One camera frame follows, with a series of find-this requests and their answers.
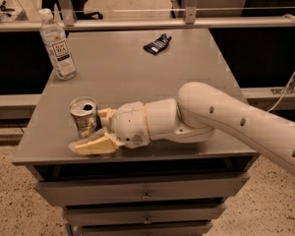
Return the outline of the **white rounded gripper body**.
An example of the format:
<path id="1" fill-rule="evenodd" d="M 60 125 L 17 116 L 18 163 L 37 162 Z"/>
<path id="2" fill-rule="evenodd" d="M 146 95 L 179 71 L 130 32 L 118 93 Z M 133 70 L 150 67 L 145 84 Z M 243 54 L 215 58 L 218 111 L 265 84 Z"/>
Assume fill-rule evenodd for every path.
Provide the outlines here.
<path id="1" fill-rule="evenodd" d="M 150 139 L 145 105 L 140 101 L 122 105 L 111 117 L 111 130 L 126 148 L 147 146 Z"/>

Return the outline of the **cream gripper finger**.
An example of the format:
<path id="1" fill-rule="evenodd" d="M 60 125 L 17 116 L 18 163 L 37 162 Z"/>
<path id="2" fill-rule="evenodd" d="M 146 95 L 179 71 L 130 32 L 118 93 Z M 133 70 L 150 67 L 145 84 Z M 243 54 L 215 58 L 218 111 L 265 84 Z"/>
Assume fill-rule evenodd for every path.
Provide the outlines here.
<path id="1" fill-rule="evenodd" d="M 69 149 L 79 155 L 96 155 L 114 152 L 124 144 L 114 133 L 109 133 L 103 128 L 86 139 L 70 143 Z"/>
<path id="2" fill-rule="evenodd" d="M 115 112 L 116 110 L 112 108 L 100 109 L 98 111 L 98 116 L 100 118 L 102 127 L 109 128 L 111 126 L 112 117 Z"/>

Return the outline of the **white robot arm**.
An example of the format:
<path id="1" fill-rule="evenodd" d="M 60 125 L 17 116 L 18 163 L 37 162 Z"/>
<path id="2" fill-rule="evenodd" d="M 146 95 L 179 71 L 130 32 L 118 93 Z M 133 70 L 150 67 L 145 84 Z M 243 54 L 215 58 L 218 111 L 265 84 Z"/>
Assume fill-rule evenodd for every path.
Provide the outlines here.
<path id="1" fill-rule="evenodd" d="M 84 111 L 88 104 L 87 100 L 75 101 L 72 114 L 93 115 L 102 128 L 69 144 L 77 154 L 140 148 L 157 140 L 204 142 L 220 130 L 295 176 L 295 122 L 250 106 L 207 84 L 186 83 L 175 99 L 137 101 L 117 109 Z"/>

